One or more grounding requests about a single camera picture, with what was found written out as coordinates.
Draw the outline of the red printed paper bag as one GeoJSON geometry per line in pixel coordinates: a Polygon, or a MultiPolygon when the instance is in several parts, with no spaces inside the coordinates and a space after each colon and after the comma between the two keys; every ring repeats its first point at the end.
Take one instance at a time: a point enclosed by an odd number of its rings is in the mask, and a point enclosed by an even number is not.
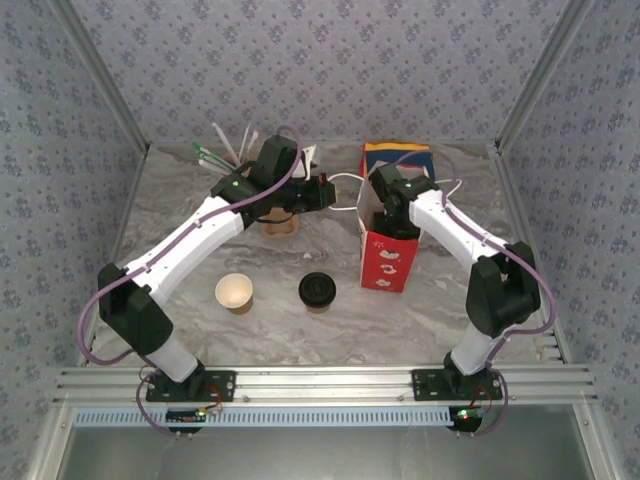
{"type": "MultiPolygon", "coordinates": [[[[356,213],[360,233],[360,285],[363,288],[401,293],[409,278],[417,256],[422,232],[419,238],[389,238],[373,231],[373,216],[382,212],[383,206],[367,177],[374,168],[391,163],[378,162],[362,177],[360,173],[340,172],[331,175],[331,180],[341,177],[352,178],[360,182],[355,204],[346,206],[346,211],[356,213]]],[[[399,166],[399,171],[408,179],[427,176],[421,168],[399,166]]]]}

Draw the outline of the black plastic cup lid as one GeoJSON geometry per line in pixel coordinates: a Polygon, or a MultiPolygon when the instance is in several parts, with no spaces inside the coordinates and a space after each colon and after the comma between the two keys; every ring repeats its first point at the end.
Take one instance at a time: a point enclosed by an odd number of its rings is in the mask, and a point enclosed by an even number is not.
{"type": "Polygon", "coordinates": [[[311,272],[305,275],[299,285],[301,301],[310,308],[321,309],[330,306],[337,293],[332,277],[323,272],[311,272]]]}

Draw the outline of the colourful paper napkin stack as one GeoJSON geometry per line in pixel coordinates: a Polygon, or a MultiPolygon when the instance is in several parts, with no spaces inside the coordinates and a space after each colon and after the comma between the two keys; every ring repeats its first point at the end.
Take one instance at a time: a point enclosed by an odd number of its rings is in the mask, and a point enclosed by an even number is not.
{"type": "Polygon", "coordinates": [[[421,168],[427,172],[429,178],[435,180],[431,146],[407,142],[365,142],[362,148],[359,173],[362,177],[366,177],[378,162],[395,163],[403,155],[414,151],[417,151],[417,154],[403,160],[401,164],[409,168],[421,168]]]}

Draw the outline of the small circuit board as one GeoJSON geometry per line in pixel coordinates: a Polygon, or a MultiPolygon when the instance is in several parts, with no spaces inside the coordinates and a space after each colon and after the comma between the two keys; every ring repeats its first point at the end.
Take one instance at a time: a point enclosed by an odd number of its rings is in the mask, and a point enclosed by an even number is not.
{"type": "Polygon", "coordinates": [[[165,414],[166,423],[196,424],[211,421],[222,412],[220,408],[170,408],[165,414]]]}
{"type": "Polygon", "coordinates": [[[487,415],[487,411],[480,407],[450,407],[449,415],[454,425],[480,424],[487,415]]]}

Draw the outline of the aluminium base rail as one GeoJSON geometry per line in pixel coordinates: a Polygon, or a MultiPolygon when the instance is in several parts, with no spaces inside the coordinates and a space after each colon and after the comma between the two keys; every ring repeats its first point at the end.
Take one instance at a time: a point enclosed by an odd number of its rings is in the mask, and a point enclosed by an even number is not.
{"type": "MultiPolygon", "coordinates": [[[[231,366],[236,372],[235,406],[400,406],[415,402],[411,372],[395,366],[231,366]]],[[[562,363],[502,365],[502,400],[474,399],[498,407],[572,405],[598,400],[589,369],[562,363]]],[[[137,367],[68,368],[54,383],[51,398],[73,406],[129,406],[146,369],[137,367]]],[[[466,406],[469,401],[428,401],[466,406]]]]}

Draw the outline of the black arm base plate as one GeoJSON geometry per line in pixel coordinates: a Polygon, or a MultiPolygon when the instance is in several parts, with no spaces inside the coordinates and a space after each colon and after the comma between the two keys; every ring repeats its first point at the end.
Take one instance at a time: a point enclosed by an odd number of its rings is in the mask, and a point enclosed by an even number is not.
{"type": "Polygon", "coordinates": [[[451,369],[416,369],[411,372],[416,401],[502,400],[498,375],[486,369],[464,376],[451,369]]]}
{"type": "Polygon", "coordinates": [[[236,388],[233,370],[198,370],[178,383],[161,373],[150,379],[145,400],[151,403],[232,402],[236,388]]]}

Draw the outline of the aluminium frame post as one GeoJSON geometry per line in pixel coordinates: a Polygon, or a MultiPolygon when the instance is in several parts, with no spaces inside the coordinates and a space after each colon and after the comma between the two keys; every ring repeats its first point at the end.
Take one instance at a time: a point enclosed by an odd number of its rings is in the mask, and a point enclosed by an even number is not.
{"type": "Polygon", "coordinates": [[[595,0],[567,0],[521,94],[496,138],[496,149],[500,155],[507,154],[514,145],[594,3],[595,0]]]}

